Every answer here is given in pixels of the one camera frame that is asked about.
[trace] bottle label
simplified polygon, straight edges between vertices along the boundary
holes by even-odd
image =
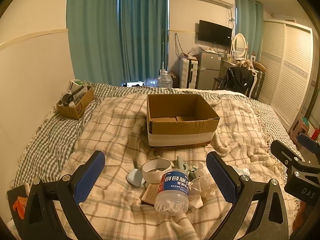
[[[188,177],[180,171],[169,171],[162,175],[159,191],[178,190],[188,195]]]

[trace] roll of tape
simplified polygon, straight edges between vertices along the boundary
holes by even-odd
[[[163,171],[155,172],[156,169],[164,169]],[[160,183],[163,174],[171,169],[171,162],[166,159],[154,159],[145,163],[142,166],[142,175],[146,182]]]

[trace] screw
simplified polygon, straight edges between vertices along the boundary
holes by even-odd
[[[271,180],[271,183],[272,183],[273,185],[278,185],[278,181],[277,181],[276,179],[272,179],[272,180]]]
[[[242,176],[241,176],[241,179],[242,179],[243,181],[248,181],[248,180],[249,180],[249,177],[248,177],[247,175],[242,175]]]
[[[33,184],[38,185],[40,183],[40,180],[36,177],[33,179]]]
[[[71,179],[71,176],[70,175],[64,175],[63,177],[62,177],[62,180],[63,181],[69,181]]]

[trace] wardrobe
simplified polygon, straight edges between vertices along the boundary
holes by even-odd
[[[265,20],[260,62],[267,68],[259,101],[271,105],[289,130],[300,113],[311,83],[312,29]]]

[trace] curtain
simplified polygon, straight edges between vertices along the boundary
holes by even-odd
[[[167,68],[168,0],[119,0],[119,30],[127,80],[157,77],[162,61]]]
[[[236,34],[242,33],[248,42],[248,54],[260,60],[263,35],[263,5],[255,0],[236,0]]]
[[[117,0],[67,0],[67,28],[75,77],[120,86],[124,82]]]

